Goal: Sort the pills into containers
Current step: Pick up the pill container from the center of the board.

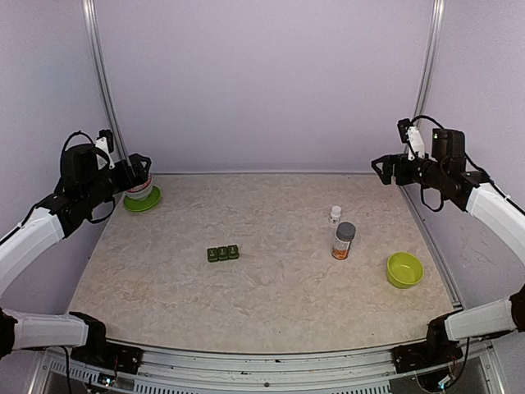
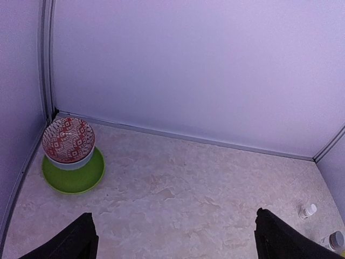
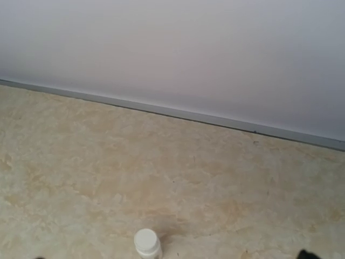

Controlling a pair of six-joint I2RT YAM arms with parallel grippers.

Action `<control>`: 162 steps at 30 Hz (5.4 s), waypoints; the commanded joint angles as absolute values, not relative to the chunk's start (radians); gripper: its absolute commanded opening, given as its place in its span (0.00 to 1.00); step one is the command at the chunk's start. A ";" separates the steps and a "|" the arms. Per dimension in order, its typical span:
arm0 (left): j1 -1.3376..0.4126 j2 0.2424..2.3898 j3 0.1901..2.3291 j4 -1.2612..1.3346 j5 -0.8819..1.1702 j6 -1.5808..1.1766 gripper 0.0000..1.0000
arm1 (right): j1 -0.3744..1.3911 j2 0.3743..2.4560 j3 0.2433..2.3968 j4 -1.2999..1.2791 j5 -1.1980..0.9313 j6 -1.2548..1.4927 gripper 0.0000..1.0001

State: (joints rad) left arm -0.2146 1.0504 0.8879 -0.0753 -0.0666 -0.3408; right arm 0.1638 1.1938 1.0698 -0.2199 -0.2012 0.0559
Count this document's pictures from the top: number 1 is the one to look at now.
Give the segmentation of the small white pill bottle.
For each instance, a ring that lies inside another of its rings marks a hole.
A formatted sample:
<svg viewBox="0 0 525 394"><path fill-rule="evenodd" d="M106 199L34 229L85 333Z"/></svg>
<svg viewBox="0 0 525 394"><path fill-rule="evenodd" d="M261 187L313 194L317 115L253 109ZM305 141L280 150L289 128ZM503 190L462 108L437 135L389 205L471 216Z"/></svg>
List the small white pill bottle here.
<svg viewBox="0 0 525 394"><path fill-rule="evenodd" d="M342 208L338 205L331 207L330 221L332 225L337 225L340 222Z"/></svg>

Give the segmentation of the green weekly pill organizer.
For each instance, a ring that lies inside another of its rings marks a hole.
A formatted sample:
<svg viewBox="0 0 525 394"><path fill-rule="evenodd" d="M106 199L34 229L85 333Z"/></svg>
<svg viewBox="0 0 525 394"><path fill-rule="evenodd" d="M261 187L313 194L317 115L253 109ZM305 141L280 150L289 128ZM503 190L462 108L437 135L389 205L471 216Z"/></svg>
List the green weekly pill organizer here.
<svg viewBox="0 0 525 394"><path fill-rule="evenodd" d="M235 260L239 257L240 250L238 245L218 246L207 249L207 260L209 263Z"/></svg>

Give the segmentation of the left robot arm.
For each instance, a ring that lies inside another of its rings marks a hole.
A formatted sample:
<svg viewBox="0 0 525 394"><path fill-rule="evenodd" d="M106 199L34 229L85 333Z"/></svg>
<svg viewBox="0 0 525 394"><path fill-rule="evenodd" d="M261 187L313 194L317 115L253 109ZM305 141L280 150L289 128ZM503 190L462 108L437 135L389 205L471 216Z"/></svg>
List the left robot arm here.
<svg viewBox="0 0 525 394"><path fill-rule="evenodd" d="M101 130L85 144L62 146L54 191L34 204L1 239L1 289L5 291L41 254L68 238L84 222L97 224L94 210L149 179L151 160L138 153L114 161L113 133ZM14 350L64 346L99 365L115 356L104 323L82 313L31 314L1 311L1 355Z"/></svg>

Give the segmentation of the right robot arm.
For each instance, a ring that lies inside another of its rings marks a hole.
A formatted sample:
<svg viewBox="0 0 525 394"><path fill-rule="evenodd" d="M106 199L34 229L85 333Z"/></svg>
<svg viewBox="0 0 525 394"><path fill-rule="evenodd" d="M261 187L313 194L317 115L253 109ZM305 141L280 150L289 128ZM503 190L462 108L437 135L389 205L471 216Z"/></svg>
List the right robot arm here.
<svg viewBox="0 0 525 394"><path fill-rule="evenodd" d="M523 260L524 211L511 203L480 167L467 169L471 162L465 151L464 133L434 129L431 152L426 153L416 126L403 120L398 128L409 151L372 161L372 169L381 182L398 186L418 184L421 190L437 190L442 203L450 201L476 218ZM524 291L519 290L503 300L433 319L419 355L425 363L437 364L463 339L498 337L523 330Z"/></svg>

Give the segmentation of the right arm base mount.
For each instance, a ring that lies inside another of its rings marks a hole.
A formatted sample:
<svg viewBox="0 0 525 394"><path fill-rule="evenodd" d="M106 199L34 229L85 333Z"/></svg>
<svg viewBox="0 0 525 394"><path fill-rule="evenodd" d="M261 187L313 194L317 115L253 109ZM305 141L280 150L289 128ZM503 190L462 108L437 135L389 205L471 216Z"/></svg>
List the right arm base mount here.
<svg viewBox="0 0 525 394"><path fill-rule="evenodd" d="M463 357L459 342L451 341L447 337L445 319L449 316L450 314L446 314L434 318L427 326L426 338L423 341L392 349L396 373L426 369Z"/></svg>

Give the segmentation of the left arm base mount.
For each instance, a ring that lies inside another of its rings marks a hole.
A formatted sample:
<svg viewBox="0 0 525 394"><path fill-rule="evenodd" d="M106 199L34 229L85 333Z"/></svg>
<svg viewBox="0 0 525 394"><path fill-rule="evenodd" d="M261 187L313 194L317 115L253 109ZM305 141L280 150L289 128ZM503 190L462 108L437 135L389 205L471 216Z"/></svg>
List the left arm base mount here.
<svg viewBox="0 0 525 394"><path fill-rule="evenodd" d="M71 350L73 360L117 373L138 373L143 359L143 351L140 348L108 341L106 325L96 318L81 312L70 312L69 315L79 318L88 326L86 343Z"/></svg>

